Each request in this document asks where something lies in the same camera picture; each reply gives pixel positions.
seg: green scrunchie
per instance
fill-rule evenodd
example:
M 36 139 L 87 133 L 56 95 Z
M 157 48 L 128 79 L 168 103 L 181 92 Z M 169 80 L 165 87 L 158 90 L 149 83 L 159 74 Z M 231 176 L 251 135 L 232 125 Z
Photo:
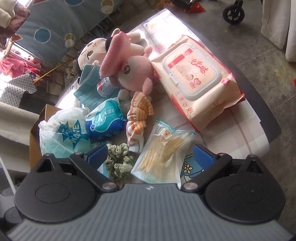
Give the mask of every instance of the green scrunchie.
M 120 145 L 107 144 L 108 157 L 104 164 L 112 181 L 118 181 L 122 178 L 129 178 L 131 170 L 135 165 L 134 156 L 129 155 L 128 144 Z

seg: caster wheel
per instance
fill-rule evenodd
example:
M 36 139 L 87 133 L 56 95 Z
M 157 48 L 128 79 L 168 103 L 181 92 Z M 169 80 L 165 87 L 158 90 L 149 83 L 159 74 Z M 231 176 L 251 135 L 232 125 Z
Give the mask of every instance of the caster wheel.
M 244 10 L 237 10 L 236 5 L 230 5 L 223 10 L 223 18 L 230 24 L 238 24 L 244 19 Z

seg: yellow flower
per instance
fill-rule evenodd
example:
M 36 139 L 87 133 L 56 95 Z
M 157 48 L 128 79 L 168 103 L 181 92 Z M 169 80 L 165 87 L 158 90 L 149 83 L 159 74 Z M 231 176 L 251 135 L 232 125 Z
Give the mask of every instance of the yellow flower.
M 192 170 L 193 168 L 189 165 L 189 164 L 187 164 L 186 162 L 184 162 L 183 163 L 183 168 L 184 168 L 184 173 L 188 173 L 188 174 L 190 174 L 191 173 L 191 171 L 190 170 Z

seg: floor seam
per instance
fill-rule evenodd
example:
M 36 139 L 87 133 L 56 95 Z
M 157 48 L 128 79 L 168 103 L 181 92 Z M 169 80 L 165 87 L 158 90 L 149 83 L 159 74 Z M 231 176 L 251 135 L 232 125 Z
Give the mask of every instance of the floor seam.
M 243 62 L 237 64 L 237 66 L 239 66 L 240 64 L 244 64 L 244 63 L 246 63 L 246 62 L 248 62 L 248 61 L 250 61 L 250 60 L 252 60 L 252 59 L 255 59 L 255 58 L 257 58 L 257 57 L 259 57 L 259 56 L 261 56 L 261 55 L 263 55 L 263 54 L 266 54 L 266 53 L 268 53 L 268 52 L 270 52 L 270 51 L 272 51 L 272 50 L 273 50 L 273 49 L 269 49 L 269 50 L 265 51 L 264 53 L 258 54 L 257 56 L 255 56 L 255 57 L 253 57 L 253 58 L 250 58 L 250 59 L 248 59 L 248 60 L 246 60 L 246 61 L 243 61 Z
M 287 103 L 289 100 L 293 99 L 296 96 L 296 94 L 292 95 L 289 99 L 287 99 L 286 101 L 284 101 L 283 103 L 281 103 L 279 106 L 273 108 L 271 111 L 281 107 L 282 105 L 284 105 L 285 103 Z

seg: white plastic bag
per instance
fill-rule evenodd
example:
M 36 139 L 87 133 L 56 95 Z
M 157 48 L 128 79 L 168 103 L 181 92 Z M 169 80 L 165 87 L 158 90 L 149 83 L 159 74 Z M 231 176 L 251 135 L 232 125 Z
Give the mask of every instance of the white plastic bag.
M 194 131 L 174 130 L 156 121 L 131 174 L 146 183 L 177 183 Z
M 77 151 L 89 152 L 86 114 L 85 109 L 73 107 L 59 110 L 48 122 L 41 121 L 38 126 L 42 155 L 53 153 L 56 158 L 67 158 Z

